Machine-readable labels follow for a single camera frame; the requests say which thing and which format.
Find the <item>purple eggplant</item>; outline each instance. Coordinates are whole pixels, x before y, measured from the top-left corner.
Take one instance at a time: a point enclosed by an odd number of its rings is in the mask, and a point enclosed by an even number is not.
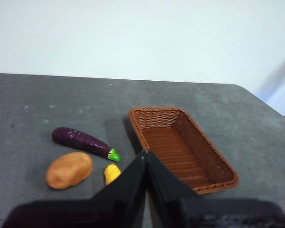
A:
[[[120,161],[120,157],[116,153],[115,149],[99,139],[75,129],[67,127],[56,128],[52,132],[52,139],[54,142],[63,146],[96,154],[115,162]]]

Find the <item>woven basket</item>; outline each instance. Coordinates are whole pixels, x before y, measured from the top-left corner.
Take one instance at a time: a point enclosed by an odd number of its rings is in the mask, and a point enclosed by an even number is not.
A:
[[[236,172],[182,109],[137,107],[129,117],[142,147],[197,193],[238,185]]]

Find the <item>table surface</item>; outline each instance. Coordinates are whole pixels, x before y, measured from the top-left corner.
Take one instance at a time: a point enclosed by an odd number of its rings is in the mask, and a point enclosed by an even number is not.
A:
[[[0,226],[19,204],[88,199],[105,187],[113,162],[95,155],[78,186],[46,185],[49,164],[74,151],[53,143],[51,132],[67,126],[101,139],[124,170],[141,149],[127,115],[139,106],[186,110],[235,168],[239,186],[205,198],[270,200],[285,212],[285,118],[237,85],[0,74]],[[142,227],[151,227],[146,204]]]

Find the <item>brown basket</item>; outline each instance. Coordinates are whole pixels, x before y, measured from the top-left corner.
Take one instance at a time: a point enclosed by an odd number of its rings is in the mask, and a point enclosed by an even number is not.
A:
[[[236,172],[182,109],[138,107],[129,117],[142,147],[199,194],[238,185]]]

